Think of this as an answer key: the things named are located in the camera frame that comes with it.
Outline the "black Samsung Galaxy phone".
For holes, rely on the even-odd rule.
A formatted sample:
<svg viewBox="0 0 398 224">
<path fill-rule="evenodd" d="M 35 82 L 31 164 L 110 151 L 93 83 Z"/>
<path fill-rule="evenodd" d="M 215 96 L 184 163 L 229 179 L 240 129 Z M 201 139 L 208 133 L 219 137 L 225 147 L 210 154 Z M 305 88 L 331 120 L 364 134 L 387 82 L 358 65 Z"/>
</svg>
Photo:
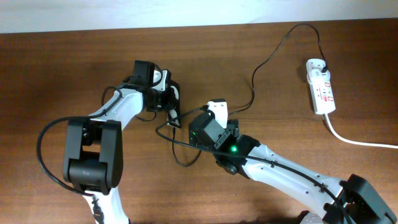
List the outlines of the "black Samsung Galaxy phone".
<svg viewBox="0 0 398 224">
<path fill-rule="evenodd" d="M 180 85 L 177 82 L 170 80 L 169 87 L 170 87 L 169 102 L 171 103 L 171 109 L 169 109 L 167 111 L 167 121 L 169 122 L 169 126 L 173 126 L 175 128 L 180 129 L 181 128 L 181 119 L 180 118 L 171 121 L 171 119 L 174 119 L 181 115 L 181 113 L 180 113 Z"/>
</svg>

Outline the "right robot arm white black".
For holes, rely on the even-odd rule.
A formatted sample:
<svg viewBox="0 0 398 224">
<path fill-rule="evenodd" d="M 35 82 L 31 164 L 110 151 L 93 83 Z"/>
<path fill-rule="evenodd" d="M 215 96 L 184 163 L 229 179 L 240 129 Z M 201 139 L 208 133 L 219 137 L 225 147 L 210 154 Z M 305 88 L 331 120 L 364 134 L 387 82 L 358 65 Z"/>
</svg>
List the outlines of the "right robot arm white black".
<svg viewBox="0 0 398 224">
<path fill-rule="evenodd" d="M 397 223 L 397 216 L 363 177 L 330 177 L 289 161 L 265 144 L 222 127 L 208 113 L 189 124 L 190 144 L 201 146 L 231 175 L 270 185 L 307 206 L 323 223 Z"/>
</svg>

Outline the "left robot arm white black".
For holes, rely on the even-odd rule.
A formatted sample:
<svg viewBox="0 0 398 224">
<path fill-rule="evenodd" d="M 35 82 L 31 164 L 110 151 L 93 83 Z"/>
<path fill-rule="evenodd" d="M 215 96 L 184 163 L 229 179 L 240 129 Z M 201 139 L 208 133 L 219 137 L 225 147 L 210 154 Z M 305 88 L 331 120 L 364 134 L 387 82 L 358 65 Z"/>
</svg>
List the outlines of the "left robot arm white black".
<svg viewBox="0 0 398 224">
<path fill-rule="evenodd" d="M 167 71 L 156 79 L 158 84 L 152 85 L 124 80 L 98 111 L 68 122 L 63 178 L 88 202 L 96 223 L 130 223 L 118 190 L 123 129 L 142 110 L 179 112 L 180 85 Z"/>
</svg>

